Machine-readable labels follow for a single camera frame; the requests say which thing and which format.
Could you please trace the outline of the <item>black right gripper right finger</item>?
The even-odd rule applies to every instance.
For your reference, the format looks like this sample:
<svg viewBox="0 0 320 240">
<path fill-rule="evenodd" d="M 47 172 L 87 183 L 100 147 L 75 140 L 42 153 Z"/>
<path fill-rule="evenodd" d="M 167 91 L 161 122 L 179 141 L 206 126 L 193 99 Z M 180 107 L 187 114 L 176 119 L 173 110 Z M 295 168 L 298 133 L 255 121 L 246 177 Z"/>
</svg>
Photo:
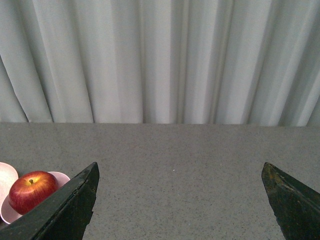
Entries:
<svg viewBox="0 0 320 240">
<path fill-rule="evenodd" d="M 320 238 L 320 194 L 275 165 L 265 162 L 261 179 L 286 240 Z"/>
</svg>

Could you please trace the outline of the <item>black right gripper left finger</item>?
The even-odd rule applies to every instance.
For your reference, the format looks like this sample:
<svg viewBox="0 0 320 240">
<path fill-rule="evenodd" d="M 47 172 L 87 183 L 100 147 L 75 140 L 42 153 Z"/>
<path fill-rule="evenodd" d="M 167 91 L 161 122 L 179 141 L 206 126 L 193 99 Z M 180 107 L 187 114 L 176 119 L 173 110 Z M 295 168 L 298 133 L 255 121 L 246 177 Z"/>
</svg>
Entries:
<svg viewBox="0 0 320 240">
<path fill-rule="evenodd" d="M 81 240 L 93 215 L 99 167 L 93 162 L 0 231 L 2 240 Z"/>
</svg>

